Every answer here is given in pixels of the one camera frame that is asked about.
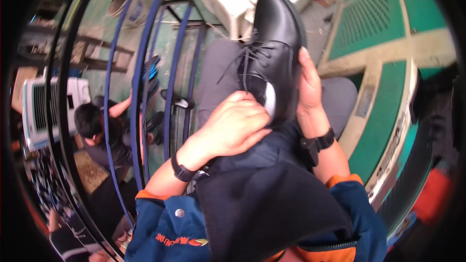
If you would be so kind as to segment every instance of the metal railing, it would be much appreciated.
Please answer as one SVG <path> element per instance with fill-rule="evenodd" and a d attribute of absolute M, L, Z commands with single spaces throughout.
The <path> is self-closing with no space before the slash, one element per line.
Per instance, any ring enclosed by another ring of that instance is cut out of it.
<path fill-rule="evenodd" d="M 118 23 L 116 26 L 116 32 L 115 32 L 115 35 L 114 35 L 114 38 L 113 38 L 113 41 L 110 47 L 110 55 L 109 55 L 109 59 L 107 62 L 107 75 L 105 78 L 105 87 L 104 87 L 105 94 L 104 94 L 104 114 L 103 114 L 104 122 L 103 123 L 104 123 L 104 132 L 105 132 L 105 143 L 106 143 L 107 154 L 108 154 L 108 162 L 110 165 L 110 173 L 113 179 L 113 184 L 115 186 L 115 190 L 118 195 L 120 204 L 123 208 L 123 212 L 125 213 L 125 217 L 128 220 L 130 226 L 134 228 L 134 218 L 131 216 L 131 214 L 128 212 L 127 208 L 125 207 L 125 204 L 122 199 L 122 195 L 118 187 L 115 165 L 113 162 L 111 146 L 109 143 L 109 131 L 108 131 L 108 124 L 109 124 L 108 96 L 109 96 L 109 87 L 110 87 L 110 74 L 112 72 L 112 63 L 113 63 L 114 53 L 115 53 L 116 46 L 117 46 L 116 43 L 118 41 L 120 29 L 122 28 L 123 21 L 129 10 L 131 1 L 132 0 L 127 0 L 125 3 L 122 14 L 120 15 L 120 18 L 118 20 Z M 54 36 L 52 47 L 50 49 L 49 60 L 48 60 L 49 67 L 54 66 L 54 60 L 56 60 L 55 50 L 57 47 L 58 40 L 60 38 L 60 34 L 62 32 L 61 28 L 64 24 L 65 18 L 67 16 L 67 13 L 69 11 L 69 8 L 72 2 L 73 0 L 65 0 L 65 7 L 63 9 L 62 16 L 58 22 L 58 26 L 56 29 L 57 32 Z M 57 80 L 57 95 L 56 95 L 57 97 L 56 98 L 57 98 L 57 114 L 58 114 L 57 120 L 58 120 L 59 134 L 60 134 L 61 150 L 59 150 L 58 145 L 54 143 L 53 132 L 52 132 L 53 115 L 50 109 L 50 104 L 52 102 L 52 98 L 51 98 L 52 91 L 51 91 L 51 85 L 50 85 L 52 69 L 47 69 L 46 74 L 45 74 L 46 125 L 47 125 L 47 131 L 49 133 L 50 152 L 51 152 L 51 155 L 54 161 L 53 166 L 55 166 L 55 170 L 56 172 L 58 172 L 60 183 L 65 189 L 67 199 L 70 202 L 70 206 L 72 207 L 72 210 L 76 212 L 77 216 L 83 223 L 85 229 L 92 236 L 92 238 L 102 247 L 102 249 L 104 249 L 109 254 L 110 257 L 113 257 L 114 261 L 117 261 L 114 255 L 111 254 L 110 250 L 104 246 L 105 244 L 108 244 L 111 247 L 111 249 L 114 251 L 114 253 L 117 256 L 119 256 L 121 259 L 124 259 L 125 255 L 121 252 L 121 250 L 117 247 L 117 245 L 112 241 L 111 237 L 107 236 L 101 230 L 99 230 L 99 225 L 94 222 L 93 217 L 95 217 L 95 213 L 92 207 L 90 206 L 88 195 L 83 187 L 81 178 L 79 177 L 79 173 L 76 168 L 76 163 L 74 160 L 73 149 L 72 149 L 71 143 L 69 142 L 70 134 L 68 131 L 67 103 L 66 103 L 67 101 L 67 98 L 66 98 L 67 97 L 67 77 L 68 77 L 69 69 L 70 69 L 70 61 L 71 61 L 73 45 L 76 40 L 79 25 L 81 23 L 81 20 L 83 19 L 84 12 L 89 2 L 90 0 L 80 0 L 79 3 L 77 4 L 77 7 L 75 8 L 72 18 L 70 19 L 71 21 L 70 21 L 69 28 L 66 32 L 66 39 L 64 43 L 63 53 L 60 58 L 61 61 L 60 61 L 60 69 L 59 69 L 58 80 Z M 187 8 L 184 12 L 184 16 L 182 19 L 170 7 L 170 5 L 175 5 L 175 4 L 187 4 Z M 170 78 L 169 78 L 168 87 L 167 87 L 167 98 L 166 98 L 167 101 L 166 101 L 166 106 L 165 106 L 164 155 L 165 155 L 165 160 L 168 160 L 170 158 L 170 121 L 171 121 L 171 112 L 172 112 L 171 99 L 173 96 L 173 87 L 175 83 L 178 60 L 180 58 L 181 48 L 183 44 L 183 38 L 184 38 L 186 27 L 188 26 L 189 16 L 190 16 L 191 9 L 193 6 L 197 8 L 193 0 L 167 0 L 165 2 L 163 0 L 153 0 L 152 5 L 149 10 L 146 24 L 143 29 L 143 33 L 141 36 L 141 42 L 138 48 L 136 66 L 135 66 L 134 75 L 132 79 L 133 97 L 131 99 L 131 108 L 130 108 L 131 151 L 132 151 L 132 156 L 133 156 L 133 167 L 134 167 L 134 172 L 135 172 L 135 179 L 137 183 L 137 188 L 139 190 L 145 187 L 145 181 L 149 180 L 150 178 L 145 138 L 142 138 L 142 147 L 143 147 L 142 152 L 143 152 L 143 159 L 145 163 L 144 166 L 142 164 L 141 145 L 139 142 L 139 138 L 140 138 L 139 129 L 140 129 L 140 125 L 142 124 L 143 127 L 141 128 L 141 132 L 144 136 L 145 135 L 145 113 L 146 113 L 146 108 L 147 108 L 148 86 L 149 86 L 148 85 L 149 84 L 148 70 L 150 69 L 151 64 L 153 64 L 151 62 L 151 63 L 148 63 L 148 65 L 144 65 L 144 60 L 146 58 L 146 51 L 149 45 L 149 40 L 150 40 L 150 35 L 151 35 L 152 28 L 153 28 L 153 24 L 155 22 L 155 18 L 157 16 L 159 9 L 162 8 L 160 11 L 156 30 L 155 30 L 155 33 L 152 39 L 149 58 L 151 58 L 151 56 L 154 53 L 155 43 L 158 37 L 158 32 L 160 30 L 160 25 L 162 22 L 164 11 L 167 10 L 169 13 L 173 15 L 173 17 L 178 22 L 180 22 L 180 26 L 178 29 L 178 37 L 177 37 L 175 49 L 173 52 L 173 61 L 172 61 L 172 66 L 170 70 Z M 192 62 L 192 69 L 191 69 L 191 75 L 189 79 L 189 86 L 188 86 L 188 92 L 187 92 L 188 98 L 192 98 L 192 92 L 194 89 L 194 79 L 195 79 L 199 54 L 201 50 L 201 45 L 206 37 L 206 33 L 208 29 L 208 25 L 202 18 L 200 10 L 198 8 L 197 10 L 198 10 L 198 14 L 200 14 L 200 17 L 201 17 L 201 20 L 197 21 L 197 22 L 200 22 L 200 25 L 199 25 L 200 31 L 199 31 L 196 49 L 194 52 L 194 58 Z M 145 77 L 143 81 L 142 75 L 143 75 L 144 66 L 145 66 L 145 73 L 147 76 Z M 141 123 L 139 122 L 140 113 L 142 115 Z M 190 111 L 188 110 L 184 118 L 183 142 L 187 139 L 189 135 L 189 123 L 190 123 Z M 68 173 L 69 180 L 67 179 L 66 176 L 64 176 L 64 173 L 61 170 L 61 164 L 65 166 L 66 171 Z M 71 193 L 68 182 L 70 182 L 71 185 L 74 187 L 75 197 L 78 200 L 78 202 L 75 202 L 75 198 L 73 197 Z"/>

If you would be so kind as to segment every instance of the embroidered logo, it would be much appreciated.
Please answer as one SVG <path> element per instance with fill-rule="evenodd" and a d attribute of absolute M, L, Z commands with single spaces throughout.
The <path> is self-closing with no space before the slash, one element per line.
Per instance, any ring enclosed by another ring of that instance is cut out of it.
<path fill-rule="evenodd" d="M 157 234 L 155 239 L 165 246 L 172 246 L 174 244 L 189 244 L 191 246 L 205 246 L 209 241 L 207 239 L 189 239 L 189 237 L 179 237 L 176 240 L 170 240 L 162 234 Z"/>

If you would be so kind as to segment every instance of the jacket button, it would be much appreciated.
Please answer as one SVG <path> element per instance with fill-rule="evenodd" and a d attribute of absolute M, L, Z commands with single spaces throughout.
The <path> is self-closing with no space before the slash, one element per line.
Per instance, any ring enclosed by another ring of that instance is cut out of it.
<path fill-rule="evenodd" d="M 175 211 L 175 216 L 179 217 L 179 218 L 182 218 L 184 217 L 184 209 L 182 208 L 179 208 Z"/>

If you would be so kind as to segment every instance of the white air conditioner unit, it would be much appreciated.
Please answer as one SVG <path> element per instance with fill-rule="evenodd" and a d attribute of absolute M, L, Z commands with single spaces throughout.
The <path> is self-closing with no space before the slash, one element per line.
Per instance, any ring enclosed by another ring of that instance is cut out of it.
<path fill-rule="evenodd" d="M 57 77 L 50 81 L 52 113 L 52 132 L 54 141 L 59 140 L 58 117 L 56 104 Z M 89 84 L 87 79 L 68 78 L 67 85 L 67 118 L 70 135 L 76 134 L 75 110 L 81 104 L 90 102 Z M 45 118 L 45 80 L 42 78 L 29 79 L 23 85 L 23 128 L 27 148 L 33 152 L 48 145 L 49 135 Z"/>

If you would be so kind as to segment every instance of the black hair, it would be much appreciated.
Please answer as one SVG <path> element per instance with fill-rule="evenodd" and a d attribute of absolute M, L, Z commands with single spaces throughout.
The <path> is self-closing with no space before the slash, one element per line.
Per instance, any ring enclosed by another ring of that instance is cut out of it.
<path fill-rule="evenodd" d="M 102 132 L 100 118 L 102 111 L 92 103 L 80 105 L 75 110 L 75 125 L 78 133 L 85 138 L 92 139 Z"/>

